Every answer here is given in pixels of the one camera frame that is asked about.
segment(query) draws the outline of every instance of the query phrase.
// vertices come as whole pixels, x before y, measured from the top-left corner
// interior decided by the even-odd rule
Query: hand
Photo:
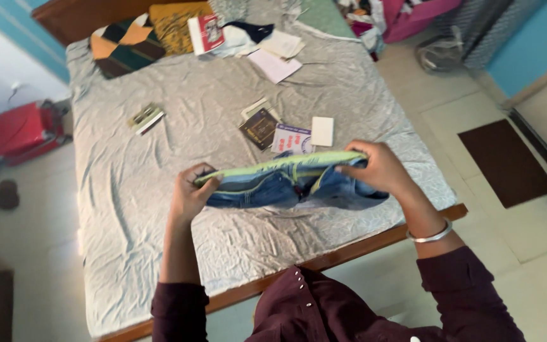
[[[414,185],[413,180],[402,166],[398,157],[383,142],[373,143],[354,139],[345,147],[346,151],[358,151],[368,156],[366,168],[338,166],[336,171],[367,183],[376,190],[398,196],[400,192]]]
[[[194,217],[202,211],[210,195],[219,187],[223,175],[210,178],[201,188],[193,185],[193,181],[204,172],[214,170],[213,167],[203,162],[177,175],[170,206],[169,224],[189,225]]]

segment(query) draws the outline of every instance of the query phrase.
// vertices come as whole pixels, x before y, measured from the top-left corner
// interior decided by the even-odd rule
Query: silver bangle
[[[447,223],[447,227],[443,231],[441,231],[440,233],[438,233],[434,236],[417,238],[417,237],[414,237],[409,230],[407,230],[406,231],[406,238],[411,240],[412,242],[418,242],[420,244],[423,243],[423,242],[438,241],[441,238],[445,237],[448,233],[450,233],[453,230],[453,222],[449,221],[446,217],[444,218],[444,221]]]

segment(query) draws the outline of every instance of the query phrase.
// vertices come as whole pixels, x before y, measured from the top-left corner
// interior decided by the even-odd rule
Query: person
[[[389,192],[400,203],[410,238],[416,241],[422,286],[438,303],[442,329],[410,329],[388,321],[344,284],[291,267],[263,292],[255,308],[254,330],[246,341],[524,341],[492,285],[493,276],[452,231],[390,148],[354,140],[346,150],[365,153],[368,165],[338,166],[338,172]],[[193,180],[209,170],[211,166],[200,164],[176,178],[151,310],[155,342],[207,340],[205,306],[209,299],[200,285],[191,222],[221,181],[211,178],[201,189],[194,187]]]

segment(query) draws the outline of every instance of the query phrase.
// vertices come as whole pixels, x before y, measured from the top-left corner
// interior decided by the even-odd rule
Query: floor
[[[413,58],[419,41],[387,47],[377,68],[470,211],[456,230],[495,275],[495,287],[527,340],[547,342],[547,196],[503,208],[456,135],[503,114],[467,74],[425,74]],[[0,258],[16,270],[17,342],[90,340],[75,234],[73,154],[68,145],[3,174],[19,183],[22,198],[16,211],[0,214]],[[350,286],[379,315],[410,327],[440,325],[415,259],[405,241],[324,273]],[[255,303],[209,315],[210,341],[248,337]]]

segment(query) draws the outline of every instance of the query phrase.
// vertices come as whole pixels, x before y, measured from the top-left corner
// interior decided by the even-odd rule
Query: brown hat
[[[20,204],[18,185],[13,180],[4,180],[0,183],[0,209],[12,210]]]

